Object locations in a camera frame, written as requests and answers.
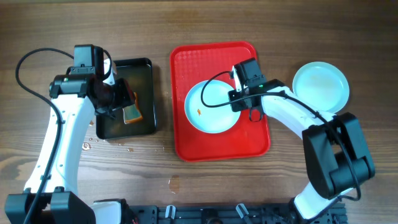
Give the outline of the green and orange sponge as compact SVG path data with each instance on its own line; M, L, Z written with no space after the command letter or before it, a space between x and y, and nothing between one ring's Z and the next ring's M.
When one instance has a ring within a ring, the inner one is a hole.
M134 92L133 94L135 97L134 104L127 106L123 109L125 124L132 124L143 120L143 115L138 105L137 93Z

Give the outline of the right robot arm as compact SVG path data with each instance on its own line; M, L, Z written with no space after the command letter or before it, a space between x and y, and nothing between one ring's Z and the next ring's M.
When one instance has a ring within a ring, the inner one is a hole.
M233 111L258 110L283 123L303 141L309 183L289 205L291 223L310 223L375 175L375 166L355 115L333 114L306 105L279 80L266 80L256 59L233 65Z

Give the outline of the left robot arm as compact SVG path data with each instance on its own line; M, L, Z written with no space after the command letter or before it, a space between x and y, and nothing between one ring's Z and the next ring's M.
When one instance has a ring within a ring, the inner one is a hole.
M11 223L134 223L124 199L89 206L78 197L77 173L82 145L93 116L114 118L136 97L123 78L107 83L114 68L104 68L109 53L95 45L77 45L73 66L49 86L50 119L40 156L21 194L7 196Z

